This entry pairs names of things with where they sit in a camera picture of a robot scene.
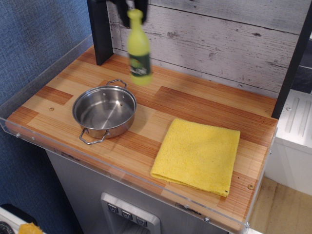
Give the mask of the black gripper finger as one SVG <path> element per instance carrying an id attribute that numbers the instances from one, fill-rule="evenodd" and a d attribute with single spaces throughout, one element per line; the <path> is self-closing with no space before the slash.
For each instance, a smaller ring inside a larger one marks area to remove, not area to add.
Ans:
<path id="1" fill-rule="evenodd" d="M 126 0 L 115 0 L 115 5 L 117 6 L 117 11 L 122 21 L 123 26 L 130 27 L 130 20 L 127 15 L 129 6 Z"/>
<path id="2" fill-rule="evenodd" d="M 142 12 L 142 24 L 144 24 L 147 19 L 148 0 L 136 0 L 136 9 Z"/>

